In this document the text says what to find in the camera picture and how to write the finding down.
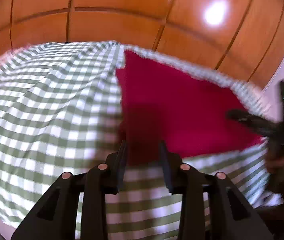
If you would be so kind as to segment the dark red garment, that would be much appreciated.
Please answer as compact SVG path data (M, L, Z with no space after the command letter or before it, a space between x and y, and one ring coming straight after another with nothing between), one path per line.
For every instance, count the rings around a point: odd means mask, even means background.
M227 111L243 109L231 89L130 50L124 55L125 66L116 77L130 165L159 161L162 142L182 158L244 150L261 142L250 128L227 118Z

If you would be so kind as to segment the wooden wardrobe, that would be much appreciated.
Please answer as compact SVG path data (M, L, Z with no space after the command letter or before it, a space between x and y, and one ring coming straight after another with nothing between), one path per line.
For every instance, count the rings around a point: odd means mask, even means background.
M0 0L0 55L105 40L265 87L284 58L284 0Z

